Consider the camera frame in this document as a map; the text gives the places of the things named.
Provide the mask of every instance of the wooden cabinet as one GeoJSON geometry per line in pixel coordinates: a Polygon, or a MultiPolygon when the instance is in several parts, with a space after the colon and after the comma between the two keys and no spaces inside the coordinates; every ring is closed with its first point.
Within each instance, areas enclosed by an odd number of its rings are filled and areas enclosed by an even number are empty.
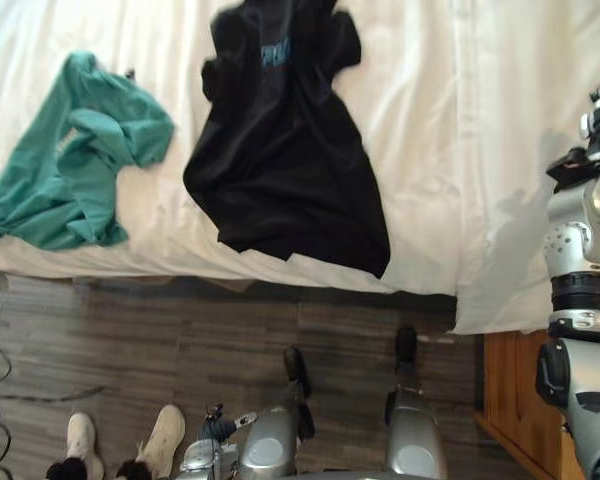
{"type": "Polygon", "coordinates": [[[583,480],[560,412],[535,391],[536,359],[545,332],[485,335],[484,411],[480,426],[535,478],[583,480]]]}

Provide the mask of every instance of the green t-shirt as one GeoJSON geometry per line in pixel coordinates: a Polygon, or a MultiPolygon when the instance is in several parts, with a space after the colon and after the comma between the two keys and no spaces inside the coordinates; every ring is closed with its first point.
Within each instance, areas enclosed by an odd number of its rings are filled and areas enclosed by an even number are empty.
{"type": "Polygon", "coordinates": [[[116,175],[162,161],[173,128],[133,81],[72,53],[0,176],[0,237],[45,250],[126,240],[116,175]]]}

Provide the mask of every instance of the bed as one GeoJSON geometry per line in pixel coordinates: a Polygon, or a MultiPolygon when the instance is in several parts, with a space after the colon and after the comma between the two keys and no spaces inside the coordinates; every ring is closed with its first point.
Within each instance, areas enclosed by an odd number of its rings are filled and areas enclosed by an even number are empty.
{"type": "Polygon", "coordinates": [[[0,239],[0,272],[193,275],[341,289],[457,295],[456,333],[544,328],[545,166],[578,143],[600,81],[600,0],[340,0],[362,63],[335,89],[363,137],[391,244],[381,279],[300,255],[287,262],[218,243],[182,171],[210,106],[209,24],[230,0],[0,2],[0,173],[69,52],[96,54],[169,112],[165,160],[126,168],[127,242],[49,252],[0,239]]]}

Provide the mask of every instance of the wooden floor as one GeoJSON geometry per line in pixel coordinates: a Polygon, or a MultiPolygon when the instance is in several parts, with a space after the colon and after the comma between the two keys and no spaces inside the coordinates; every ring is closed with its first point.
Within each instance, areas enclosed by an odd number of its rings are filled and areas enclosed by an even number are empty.
{"type": "MultiPolygon", "coordinates": [[[[0,383],[0,394],[106,389],[59,404],[3,401],[2,421],[13,435],[4,463],[19,478],[41,478],[63,455],[68,416],[81,410],[97,424],[113,478],[165,403],[183,409],[186,441],[194,438],[206,404],[224,402],[229,416],[265,406],[285,385],[281,352],[294,343],[313,379],[317,426],[299,468],[379,469],[393,336],[410,323],[421,335],[424,390],[440,421],[452,478],[528,480],[474,424],[474,338],[444,333],[453,325],[453,308],[447,297],[267,284],[237,294],[195,279],[139,286],[10,278],[9,291],[0,292],[0,346],[13,372],[0,383]]],[[[0,452],[4,442],[0,432],[0,452]]]]}

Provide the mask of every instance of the wire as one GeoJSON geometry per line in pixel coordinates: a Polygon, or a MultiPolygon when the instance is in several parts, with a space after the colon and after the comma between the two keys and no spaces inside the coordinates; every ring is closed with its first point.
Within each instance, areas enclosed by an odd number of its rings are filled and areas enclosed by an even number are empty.
{"type": "MultiPolygon", "coordinates": [[[[0,356],[4,360],[5,365],[7,367],[6,372],[2,376],[0,376],[0,382],[2,382],[11,373],[12,366],[11,366],[11,360],[9,359],[7,354],[4,352],[4,350],[2,350],[1,348],[0,348],[0,356]]],[[[83,390],[76,394],[64,395],[61,397],[42,397],[42,396],[35,396],[35,395],[0,395],[0,401],[1,400],[17,400],[17,401],[29,402],[29,403],[62,403],[62,402],[70,402],[73,400],[82,400],[85,398],[89,398],[94,395],[97,395],[98,393],[101,393],[102,391],[104,391],[104,389],[105,389],[104,386],[94,387],[94,388],[89,388],[87,390],[83,390]]],[[[0,421],[0,430],[2,430],[2,432],[4,433],[4,436],[7,439],[4,449],[2,450],[2,454],[0,455],[0,472],[2,472],[4,474],[4,476],[7,478],[7,480],[14,480],[11,470],[9,470],[8,467],[5,467],[4,465],[2,465],[2,461],[6,458],[7,454],[9,453],[9,449],[11,448],[11,432],[9,431],[9,428],[1,421],[0,421]]]]}

